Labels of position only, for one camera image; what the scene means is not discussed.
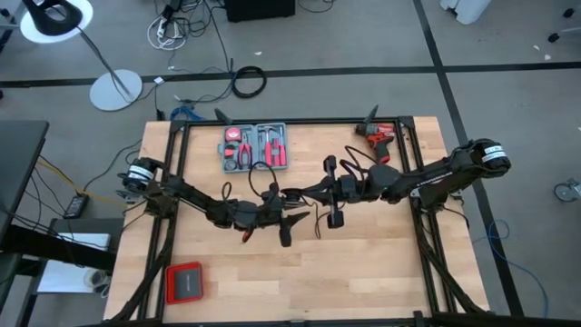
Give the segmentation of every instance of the yellow cable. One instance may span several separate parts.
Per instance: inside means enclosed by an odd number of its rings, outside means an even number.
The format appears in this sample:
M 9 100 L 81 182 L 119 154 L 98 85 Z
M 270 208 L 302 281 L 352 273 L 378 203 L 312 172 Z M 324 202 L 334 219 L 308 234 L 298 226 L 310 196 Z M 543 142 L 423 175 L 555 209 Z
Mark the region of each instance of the yellow cable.
M 44 161 L 38 161 L 38 164 L 42 165 L 44 168 L 48 169 L 49 171 L 51 171 L 52 173 L 54 173 L 55 175 L 57 175 L 58 177 L 60 177 L 61 179 L 63 179 L 63 181 L 68 184 L 69 186 L 71 186 L 77 193 L 79 194 L 85 194 L 85 195 L 89 195 L 90 197 L 94 198 L 95 200 L 99 200 L 101 202 L 105 202 L 105 203 L 113 203 L 113 204 L 117 204 L 122 206 L 123 208 L 126 207 L 126 203 L 122 203 L 119 201 L 116 201 L 114 199 L 111 198 L 107 198 L 104 196 L 101 196 L 99 194 L 95 194 L 95 193 L 89 193 L 87 191 L 83 191 L 82 189 L 76 187 L 75 184 L 73 184 L 73 182 L 71 180 L 69 180 L 65 175 L 63 175 L 61 172 L 59 172 L 58 170 L 56 170 L 52 165 L 50 165 L 49 163 L 45 163 Z

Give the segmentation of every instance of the toolbox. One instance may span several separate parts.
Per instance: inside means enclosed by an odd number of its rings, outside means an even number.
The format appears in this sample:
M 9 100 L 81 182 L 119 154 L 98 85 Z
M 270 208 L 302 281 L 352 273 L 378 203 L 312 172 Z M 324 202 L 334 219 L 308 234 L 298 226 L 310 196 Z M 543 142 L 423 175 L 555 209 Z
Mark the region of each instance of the toolbox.
M 225 126 L 218 153 L 224 173 L 248 172 L 253 164 L 263 162 L 272 169 L 289 166 L 289 143 L 285 123 Z M 258 163 L 254 169 L 267 170 Z

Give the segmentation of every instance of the black box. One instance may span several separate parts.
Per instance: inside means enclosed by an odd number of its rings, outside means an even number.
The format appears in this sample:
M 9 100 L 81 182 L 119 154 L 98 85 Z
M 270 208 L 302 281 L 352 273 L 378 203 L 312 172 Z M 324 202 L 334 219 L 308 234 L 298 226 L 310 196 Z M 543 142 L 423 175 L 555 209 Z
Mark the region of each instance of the black box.
M 224 0 L 228 20 L 234 23 L 294 15 L 294 2 L 295 0 Z

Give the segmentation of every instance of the desk lamp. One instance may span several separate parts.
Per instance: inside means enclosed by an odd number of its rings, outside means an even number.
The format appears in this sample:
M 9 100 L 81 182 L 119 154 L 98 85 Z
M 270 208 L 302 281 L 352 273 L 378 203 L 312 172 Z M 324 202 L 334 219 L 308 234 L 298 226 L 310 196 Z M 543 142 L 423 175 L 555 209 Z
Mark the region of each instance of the desk lamp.
M 91 86 L 91 103 L 104 111 L 116 111 L 133 103 L 142 92 L 141 77 L 126 69 L 113 70 L 83 30 L 93 19 L 93 7 L 87 0 L 22 0 L 28 12 L 20 23 L 20 31 L 38 44 L 62 42 L 80 34 L 103 63 L 108 73 Z

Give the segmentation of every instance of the white lamp base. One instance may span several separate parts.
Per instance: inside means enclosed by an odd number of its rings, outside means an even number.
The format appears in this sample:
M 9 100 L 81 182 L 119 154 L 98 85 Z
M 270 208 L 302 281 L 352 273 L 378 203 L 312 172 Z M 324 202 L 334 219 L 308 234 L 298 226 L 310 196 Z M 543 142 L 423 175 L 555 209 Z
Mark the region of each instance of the white lamp base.
M 103 111 L 123 109 L 137 100 L 143 90 L 142 78 L 137 73 L 126 69 L 117 69 L 115 73 L 119 76 L 129 94 L 124 91 L 119 83 L 113 83 L 113 77 L 110 73 L 101 75 L 91 86 L 89 98 L 95 107 Z

